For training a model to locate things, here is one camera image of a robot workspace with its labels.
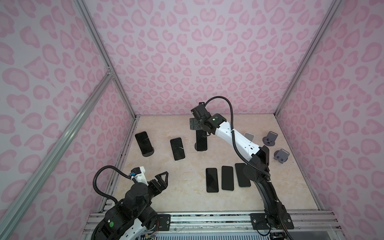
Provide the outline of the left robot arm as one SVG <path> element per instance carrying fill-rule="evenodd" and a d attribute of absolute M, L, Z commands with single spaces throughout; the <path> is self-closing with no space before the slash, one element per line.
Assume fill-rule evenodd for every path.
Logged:
<path fill-rule="evenodd" d="M 117 200 L 99 190 L 97 179 L 105 169 L 113 169 L 134 182 L 126 192 L 125 197 Z M 92 240 L 135 240 L 146 231 L 154 234 L 160 229 L 158 213 L 151 207 L 152 199 L 161 194 L 168 187 L 169 173 L 163 172 L 147 181 L 144 167 L 134 168 L 130 174 L 124 174 L 113 166 L 100 169 L 93 180 L 94 190 L 101 196 L 112 200 L 115 205 L 109 209 L 104 218 L 92 232 Z"/>

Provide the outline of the grey phone stand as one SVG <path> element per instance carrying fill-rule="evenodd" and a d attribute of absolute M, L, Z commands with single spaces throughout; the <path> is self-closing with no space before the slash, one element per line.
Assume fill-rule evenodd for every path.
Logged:
<path fill-rule="evenodd" d="M 262 141 L 264 143 L 264 145 L 268 146 L 268 147 L 272 147 L 276 144 L 276 140 L 278 138 L 278 134 L 273 132 L 273 131 L 269 131 L 268 134 L 263 137 Z"/>

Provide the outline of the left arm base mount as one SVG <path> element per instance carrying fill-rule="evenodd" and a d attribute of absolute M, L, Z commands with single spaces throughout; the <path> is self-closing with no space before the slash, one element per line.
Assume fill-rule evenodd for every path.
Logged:
<path fill-rule="evenodd" d="M 157 214 L 156 216 L 150 217 L 150 220 L 146 224 L 146 227 L 148 231 L 165 232 L 170 230 L 170 225 L 171 225 L 171 215 Z"/>

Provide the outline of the black phone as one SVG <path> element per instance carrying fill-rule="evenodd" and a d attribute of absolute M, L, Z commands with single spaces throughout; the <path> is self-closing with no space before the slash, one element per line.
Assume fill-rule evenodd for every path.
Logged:
<path fill-rule="evenodd" d="M 234 169 L 231 166 L 222 166 L 222 190 L 234 190 Z"/>
<path fill-rule="evenodd" d="M 184 159 L 185 151 L 184 146 L 181 138 L 175 138 L 170 140 L 173 156 L 175 161 L 179 161 Z"/>
<path fill-rule="evenodd" d="M 204 130 L 196 131 L 196 143 L 198 145 L 198 152 L 203 152 L 208 149 L 207 132 Z"/>
<path fill-rule="evenodd" d="M 206 168 L 206 189 L 208 193 L 219 192 L 218 171 L 216 168 Z"/>
<path fill-rule="evenodd" d="M 137 143 L 139 145 L 139 148 L 141 150 L 141 153 L 142 151 L 145 149 L 145 148 L 151 148 L 153 147 L 152 144 L 151 144 L 151 141 L 149 139 L 149 136 L 147 134 L 147 132 L 141 132 L 141 133 L 138 133 L 138 134 L 135 134 L 135 138 L 137 140 Z"/>

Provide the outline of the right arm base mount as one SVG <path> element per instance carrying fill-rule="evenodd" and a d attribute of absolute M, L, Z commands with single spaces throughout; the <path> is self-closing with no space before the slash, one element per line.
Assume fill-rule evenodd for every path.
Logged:
<path fill-rule="evenodd" d="M 253 230 L 283 230 L 279 218 L 276 220 L 268 218 L 265 213 L 251 213 L 250 219 Z M 295 228 L 290 214 L 284 214 L 282 220 L 287 230 L 293 230 Z"/>

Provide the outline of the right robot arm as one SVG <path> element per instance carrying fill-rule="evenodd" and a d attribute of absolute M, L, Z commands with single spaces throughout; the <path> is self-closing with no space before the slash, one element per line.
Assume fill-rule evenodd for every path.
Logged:
<path fill-rule="evenodd" d="M 259 146 L 248 140 L 234 128 L 233 109 L 228 121 L 220 114 L 211 115 L 205 103 L 199 103 L 191 110 L 200 130 L 215 135 L 230 144 L 238 157 L 245 163 L 243 173 L 254 182 L 264 204 L 267 226 L 283 231 L 294 228 L 291 216 L 279 199 L 271 181 L 269 170 L 270 151 L 267 146 Z"/>

